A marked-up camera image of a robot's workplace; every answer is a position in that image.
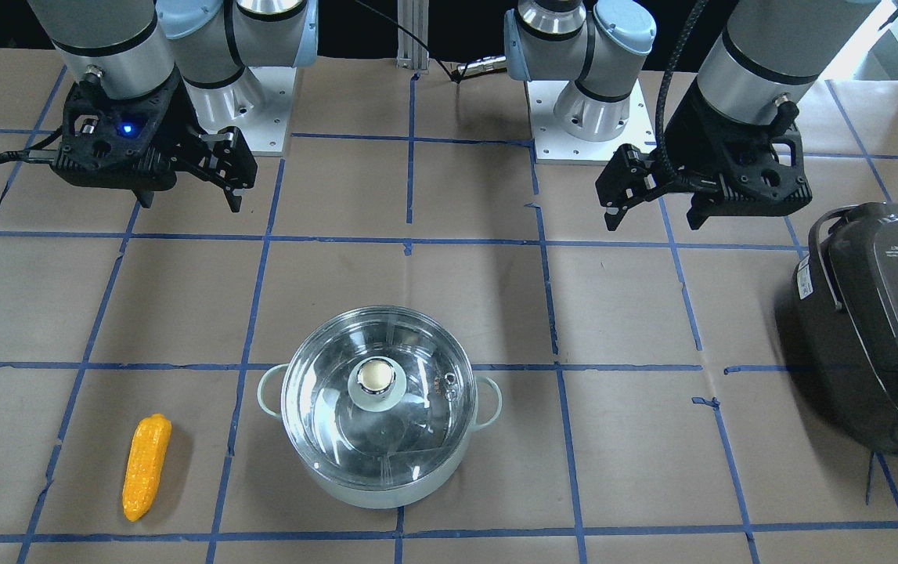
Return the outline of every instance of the pot lid knob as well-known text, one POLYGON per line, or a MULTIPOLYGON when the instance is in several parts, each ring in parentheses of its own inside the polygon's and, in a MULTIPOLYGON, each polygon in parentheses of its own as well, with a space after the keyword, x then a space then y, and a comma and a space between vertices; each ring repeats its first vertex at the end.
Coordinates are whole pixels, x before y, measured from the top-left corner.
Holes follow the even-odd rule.
POLYGON ((387 361, 373 358, 359 368, 358 382, 368 393, 383 393, 396 379, 396 371, 387 361))

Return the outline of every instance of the tape grid line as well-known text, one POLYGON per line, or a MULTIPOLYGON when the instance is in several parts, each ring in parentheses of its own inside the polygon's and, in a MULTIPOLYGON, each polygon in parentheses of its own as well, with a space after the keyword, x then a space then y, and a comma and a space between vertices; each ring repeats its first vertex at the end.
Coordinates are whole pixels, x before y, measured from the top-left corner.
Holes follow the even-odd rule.
POLYGON ((38 519, 41 518, 41 510, 45 507, 45 499, 47 499, 49 489, 52 486, 52 477, 54 477, 56 467, 59 464, 59 456, 62 453, 63 442, 65 442, 66 433, 69 431, 70 421, 72 421, 73 418, 73 409, 76 407, 77 397, 80 394, 81 386, 83 386, 84 376, 87 374, 87 365, 88 362, 90 362, 90 356, 94 351, 94 344, 97 342, 97 335, 101 330, 101 322, 104 320, 104 314, 108 310, 108 302, 111 300, 111 294, 114 291, 118 273, 121 271, 122 262, 125 258, 125 251, 131 240, 130 234, 135 227, 136 219, 139 217, 139 208, 138 203, 134 204, 132 215, 129 218, 128 225, 125 227, 125 236, 123 236, 121 246, 118 249, 118 256, 115 258, 111 268, 111 274, 108 276, 108 285, 105 286, 104 295, 101 297, 101 303, 97 308, 97 315, 94 317, 94 325, 91 328, 90 337, 87 339, 87 346, 83 352, 83 358, 80 361, 76 378, 73 381, 73 389, 70 391, 69 400, 66 402, 66 410, 65 413, 63 413, 62 422, 59 425, 59 431, 56 435, 56 445, 52 447, 52 456, 49 458, 49 465, 45 469, 45 488, 38 494, 38 500, 34 503, 34 510, 32 510, 31 518, 27 521, 27 532, 25 533, 25 536, 23 536, 22 543, 20 543, 20 552, 18 553, 18 558, 16 558, 16 564, 24 564, 27 560, 27 551, 31 549, 34 533, 36 533, 38 528, 38 519))
POLYGON ((720 442, 723 445, 723 452, 727 456, 727 467, 730 471, 731 482, 734 483, 734 495, 738 496, 738 510, 741 513, 741 524, 745 538, 748 541, 748 552, 752 554, 752 564, 760 564, 759 547, 756 546, 756 535, 752 527, 752 518, 748 514, 748 504, 745 502, 745 489, 741 486, 741 475, 738 472, 738 464, 734 460, 734 449, 731 449, 730 439, 727 436, 727 424, 724 424, 723 414, 720 411, 720 401, 713 397, 712 399, 702 399, 702 397, 693 397, 692 403, 702 404, 713 408, 713 417, 716 418, 717 431, 720 433, 720 442))
POLYGON ((867 146, 863 143, 863 139, 860 138, 860 133, 856 131, 856 126, 853 125, 852 119, 849 118, 849 112, 846 112, 846 107, 843 106, 842 101, 838 99, 838 93, 835 92, 834 82, 825 80, 824 85, 828 87, 828 92, 831 93, 831 99, 835 101, 835 106, 838 107, 838 112, 842 114, 842 119, 845 119, 846 125, 849 126, 849 131, 852 132, 853 139, 856 140, 856 144, 860 147, 860 151, 863 153, 863 158, 865 158, 867 164, 870 165, 870 170, 874 173, 874 178, 877 179, 877 185, 881 188, 881 192, 884 193, 884 198, 888 202, 893 202, 893 199, 890 197, 890 192, 888 192, 888 189, 886 189, 886 185, 884 184, 884 179, 881 178, 881 172, 877 170, 874 158, 870 155, 870 151, 867 151, 867 146))
POLYGON ((215 562, 215 549, 218 541, 219 530, 222 526, 222 513, 226 505, 226 492, 229 486, 229 477, 233 470, 234 447, 236 446, 236 435, 240 425, 240 411, 243 407, 243 394, 246 386, 248 362, 251 360, 251 346, 254 339, 254 329, 258 325, 258 310, 260 308, 261 290, 264 285, 264 271, 267 268, 267 261, 271 250, 271 231, 274 229, 274 221, 278 212, 278 200, 281 196, 281 183, 285 176, 285 160, 278 161, 278 172, 276 173, 276 181, 274 182, 274 194, 271 197, 271 210, 267 215, 267 225, 264 228, 264 235, 261 244, 261 256, 258 263, 258 278, 254 282, 253 298, 251 299, 251 318, 247 322, 247 334, 243 342, 243 353, 240 360, 240 371, 236 379, 236 404, 233 407, 233 418, 231 418, 229 426, 229 436, 226 439, 226 455, 222 460, 222 475, 219 479, 219 491, 215 501, 215 512, 212 517, 212 531, 208 542, 208 550, 205 555, 206 564, 215 562))
POLYGON ((685 283, 685 271, 682 269, 682 260, 678 256, 678 243, 675 243, 675 233, 671 229, 671 218, 668 217, 668 208, 664 205, 663 197, 657 203, 661 208, 661 217, 664 220, 664 231, 668 234, 668 248, 671 249, 671 259, 675 263, 675 271, 678 272, 678 282, 682 285, 682 301, 685 303, 685 313, 689 317, 689 326, 692 329, 692 339, 696 343, 696 350, 702 350, 702 338, 699 336, 699 324, 696 324, 696 314, 692 309, 692 299, 689 297, 689 288, 685 283))

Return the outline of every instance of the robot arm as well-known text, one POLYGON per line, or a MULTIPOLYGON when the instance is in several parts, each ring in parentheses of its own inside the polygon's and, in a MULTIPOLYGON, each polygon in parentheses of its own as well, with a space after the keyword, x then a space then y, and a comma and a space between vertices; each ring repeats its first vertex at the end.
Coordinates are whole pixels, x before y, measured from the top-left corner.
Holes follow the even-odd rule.
POLYGON ((630 93, 653 46, 654 18, 634 0, 520 0, 505 15, 508 74, 516 80, 567 80, 553 115, 588 142, 617 138, 630 93))
POLYGON ((75 186, 132 190, 145 208, 188 172, 239 211, 258 164, 236 121, 203 128, 195 108, 213 124, 248 112, 252 122, 263 99, 245 65, 312 63, 316 0, 29 3, 77 82, 61 128, 0 164, 48 164, 75 186))
POLYGON ((664 193, 693 194, 692 229, 713 215, 788 215, 810 203, 796 103, 875 4, 741 0, 666 135, 658 126, 658 150, 623 144, 596 182, 609 230, 664 193), (786 146, 788 162, 774 146, 786 146))

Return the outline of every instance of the black cable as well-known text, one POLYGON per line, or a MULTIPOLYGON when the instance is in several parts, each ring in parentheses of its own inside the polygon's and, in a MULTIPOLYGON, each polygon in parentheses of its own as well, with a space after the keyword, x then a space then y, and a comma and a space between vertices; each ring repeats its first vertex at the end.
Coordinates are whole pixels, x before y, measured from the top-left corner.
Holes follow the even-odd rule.
POLYGON ((678 35, 678 42, 675 43, 671 56, 668 57, 668 67, 664 71, 661 78, 661 88, 657 92, 657 108, 654 110, 655 131, 657 132, 657 158, 658 163, 663 168, 664 173, 671 179, 671 182, 686 183, 685 178, 678 174, 671 157, 668 157, 668 147, 664 140, 664 104, 668 101, 668 89, 671 87, 671 77, 675 74, 675 67, 678 64, 678 57, 681 57, 682 51, 685 50, 685 43, 688 43, 689 36, 692 35, 692 28, 695 28, 699 15, 702 14, 703 8, 709 0, 696 0, 692 11, 685 18, 685 24, 682 31, 678 35))
POLYGON ((2 151, 2 153, 0 153, 0 165, 4 163, 15 163, 15 161, 26 161, 32 150, 45 149, 46 146, 50 146, 56 139, 61 138, 62 134, 63 129, 56 128, 54 132, 49 133, 48 136, 40 140, 40 142, 33 144, 33 146, 29 146, 27 149, 2 151))
MULTIPOLYGON (((355 0, 355 4, 359 4, 359 6, 362 6, 363 8, 366 8, 366 10, 369 10, 370 12, 373 12, 373 14, 376 14, 376 15, 380 16, 381 18, 383 18, 384 20, 388 21, 388 22, 391 23, 391 24, 394 24, 394 25, 395 25, 396 27, 398 27, 399 30, 401 30, 403 33, 406 33, 407 35, 409 35, 409 36, 410 36, 410 39, 413 39, 413 40, 414 40, 415 42, 417 42, 417 44, 419 44, 421 47, 424 47, 424 50, 427 51, 428 56, 431 56, 431 48, 428 48, 428 47, 427 47, 427 43, 422 42, 422 41, 419 39, 419 37, 417 37, 417 36, 414 35, 413 33, 410 33, 410 31, 409 31, 408 29, 406 29, 405 27, 403 27, 402 25, 399 25, 399 22, 398 22, 398 21, 396 21, 395 19, 392 19, 392 18, 389 17, 388 15, 383 14, 383 12, 376 10, 376 8, 371 7, 369 4, 366 4, 366 3, 362 2, 362 0, 355 0)), ((452 80, 452 82, 455 82, 457 85, 463 80, 462 78, 456 78, 456 76, 453 76, 453 75, 452 75, 452 72, 449 72, 449 68, 446 68, 446 67, 445 67, 445 64, 442 63, 441 60, 436 60, 434 57, 431 57, 431 58, 433 58, 433 60, 435 60, 435 62, 438 63, 438 66, 442 68, 442 71, 445 71, 445 74, 449 76, 449 80, 452 80)))

